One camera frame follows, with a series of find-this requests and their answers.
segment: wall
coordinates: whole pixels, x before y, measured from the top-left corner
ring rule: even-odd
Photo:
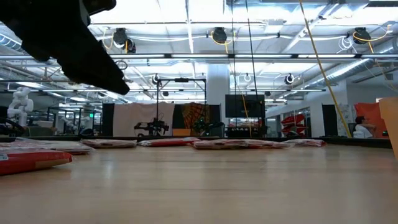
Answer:
[[[347,104],[347,89],[346,81],[340,81],[337,86],[333,86],[332,90],[336,96],[336,100],[339,104]],[[316,138],[325,135],[325,128],[323,127],[323,113],[322,104],[330,105],[334,104],[333,99],[327,87],[324,92],[313,92],[305,96],[302,101],[288,101],[287,105],[275,106],[269,108],[266,111],[266,118],[271,116],[277,116],[292,110],[299,110],[302,108],[309,107],[311,113],[311,129],[312,137]]]
[[[347,86],[348,104],[355,105],[357,103],[375,103],[376,98],[384,98],[397,96],[398,93],[388,89],[386,86]]]

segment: ceiling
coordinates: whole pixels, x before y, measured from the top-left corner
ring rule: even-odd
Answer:
[[[296,1],[283,1],[279,3],[260,3],[265,1],[248,1],[248,11],[242,2],[235,1],[233,17],[231,1],[223,0],[118,0],[117,6],[91,17],[90,31],[93,35],[103,40],[104,44],[112,44],[112,33],[116,28],[126,28],[129,38],[137,47],[137,54],[313,54],[313,47],[305,31],[305,23],[299,4]],[[353,51],[368,52],[368,45],[349,44],[350,40],[344,39],[352,35],[354,28],[365,27],[372,38],[382,37],[375,41],[374,46],[388,41],[398,32],[397,9],[395,7],[366,7],[367,1],[347,1],[347,4],[327,6],[326,1],[309,1],[304,4],[306,18],[312,23],[311,32],[315,39],[315,45],[320,54],[351,54]],[[324,19],[317,19],[323,14]],[[215,27],[224,27],[228,39],[234,42],[225,46],[215,44],[208,36]],[[12,31],[0,24],[0,34],[20,42]],[[107,50],[109,54],[124,54],[112,44]],[[0,45],[1,55],[20,55],[23,52]],[[229,64],[231,77],[236,75],[237,83],[241,89],[254,88],[253,82],[245,81],[246,74],[253,75],[255,71],[258,88],[289,88],[284,84],[284,77],[291,73],[300,79],[296,79],[295,85],[305,84],[320,74],[315,60],[289,61],[273,60],[271,62],[257,61],[253,64],[250,60],[236,61],[233,70],[233,60],[172,60],[172,59],[128,59],[124,60],[128,68],[124,70],[129,86],[133,90],[153,88],[152,77],[157,74],[161,78],[206,78],[208,64]],[[0,68],[0,77],[4,80],[67,80],[62,70],[56,63],[42,64],[33,60],[0,60],[7,65],[13,65],[26,70],[29,73],[7,69],[4,64]],[[323,61],[324,69],[337,65],[334,61]],[[369,73],[363,72],[351,77],[355,80]],[[380,78],[369,79],[365,83],[383,85]],[[57,90],[83,90],[91,88],[87,85],[71,85],[72,83],[39,83],[37,89]],[[3,88],[15,89],[20,85],[4,85]],[[196,89],[196,92],[170,93],[168,97],[181,99],[202,99],[202,86],[197,83],[170,83],[168,88]],[[71,97],[74,93],[57,93],[54,96],[60,100],[64,96]],[[153,102],[153,93],[130,92],[126,96],[117,96],[115,102],[126,101]],[[113,101],[114,97],[100,95],[98,93],[79,93],[81,98],[90,101]]]

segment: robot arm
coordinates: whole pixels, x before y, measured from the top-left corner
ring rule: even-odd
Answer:
[[[27,113],[33,111],[33,101],[28,99],[27,95],[30,93],[29,88],[18,88],[15,93],[13,93],[13,99],[11,104],[7,109],[8,118],[14,118],[16,115],[19,117],[18,124],[21,126],[26,126]]]
[[[77,130],[77,127],[76,127],[71,121],[69,121],[66,117],[63,116],[63,117],[61,118],[61,120],[64,121],[65,124],[66,124],[68,127],[71,127],[72,130],[74,130],[74,131]]]

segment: wooden table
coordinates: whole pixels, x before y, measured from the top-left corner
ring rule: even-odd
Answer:
[[[100,149],[0,177],[0,223],[397,223],[392,150]]]

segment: ceiling duct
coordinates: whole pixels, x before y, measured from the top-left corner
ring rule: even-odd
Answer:
[[[398,53],[398,37],[392,38],[374,48],[375,54],[397,54]],[[325,74],[330,82],[338,82],[348,77],[356,75],[360,72],[375,66],[376,61],[371,58],[358,60],[355,62],[337,65],[329,69]],[[316,85],[325,85],[322,74],[317,75],[313,80],[309,81],[305,88],[311,88]]]
[[[24,50],[21,48],[21,43],[9,38],[6,35],[0,34],[0,45],[9,47],[12,50],[16,50],[18,52],[23,53]]]

